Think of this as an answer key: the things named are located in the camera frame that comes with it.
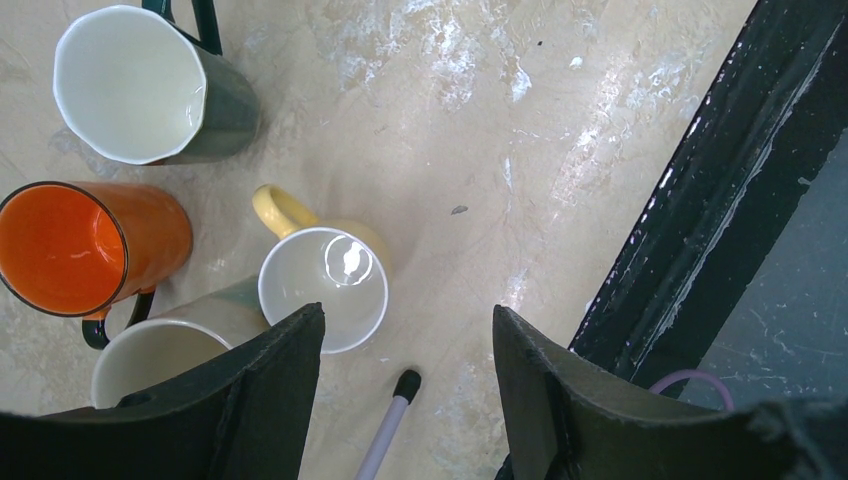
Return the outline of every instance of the cream mug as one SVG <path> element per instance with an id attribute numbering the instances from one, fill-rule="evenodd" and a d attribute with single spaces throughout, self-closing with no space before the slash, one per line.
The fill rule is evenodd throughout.
<path id="1" fill-rule="evenodd" d="M 321 220 L 274 185 L 253 195 L 253 209 L 280 237 L 259 272 L 259 302 L 271 325 L 307 303 L 321 302 L 326 332 L 321 353 L 361 345 L 389 304 L 389 250 L 352 220 Z"/>
<path id="2" fill-rule="evenodd" d="M 94 365 L 94 408 L 114 407 L 124 396 L 187 372 L 268 330 L 256 280 L 254 275 L 118 334 Z"/>

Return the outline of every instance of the black frame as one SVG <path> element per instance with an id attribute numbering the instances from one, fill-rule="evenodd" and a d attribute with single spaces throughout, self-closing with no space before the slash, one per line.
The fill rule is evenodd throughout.
<path id="1" fill-rule="evenodd" d="M 697 365 L 806 192 L 798 178 L 816 177 L 848 127 L 846 11 L 844 0 L 758 2 L 575 353 L 642 386 Z M 681 354 L 646 360 L 660 339 Z"/>

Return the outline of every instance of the dark green mug handle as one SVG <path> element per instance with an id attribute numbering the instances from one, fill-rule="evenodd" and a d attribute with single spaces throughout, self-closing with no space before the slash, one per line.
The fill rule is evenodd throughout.
<path id="1" fill-rule="evenodd" d="M 135 299 L 135 307 L 130 315 L 130 321 L 127 322 L 127 327 L 131 327 L 138 322 L 147 320 L 150 315 L 150 307 L 153 306 L 153 295 L 156 290 L 139 293 Z M 103 350 L 106 345 L 109 345 L 109 337 L 106 336 L 106 318 L 100 320 L 83 320 L 82 321 L 82 337 L 89 347 L 95 350 Z"/>
<path id="2" fill-rule="evenodd" d="M 141 0 L 141 8 L 158 13 L 162 18 L 171 22 L 191 43 L 213 55 L 221 55 L 221 36 L 218 33 L 218 18 L 215 16 L 215 5 L 212 0 L 191 0 L 194 7 L 194 21 L 197 22 L 197 33 L 200 40 L 192 37 L 176 26 L 174 12 L 171 10 L 171 0 Z"/>

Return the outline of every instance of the black cap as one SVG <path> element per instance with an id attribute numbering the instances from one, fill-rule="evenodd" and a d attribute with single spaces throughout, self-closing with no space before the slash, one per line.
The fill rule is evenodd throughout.
<path id="1" fill-rule="evenodd" d="M 407 370 L 400 374 L 398 384 L 395 386 L 395 393 L 392 396 L 400 395 L 407 402 L 412 403 L 412 399 L 415 398 L 419 388 L 421 388 L 421 375 L 415 370 Z"/>

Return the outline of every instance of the gray floor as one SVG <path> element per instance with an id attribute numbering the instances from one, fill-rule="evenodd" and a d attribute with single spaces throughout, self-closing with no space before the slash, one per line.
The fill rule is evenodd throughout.
<path id="1" fill-rule="evenodd" d="M 848 395 L 848 134 L 815 179 L 798 182 L 809 190 L 701 362 L 738 406 Z M 680 398 L 721 406 L 701 382 Z"/>

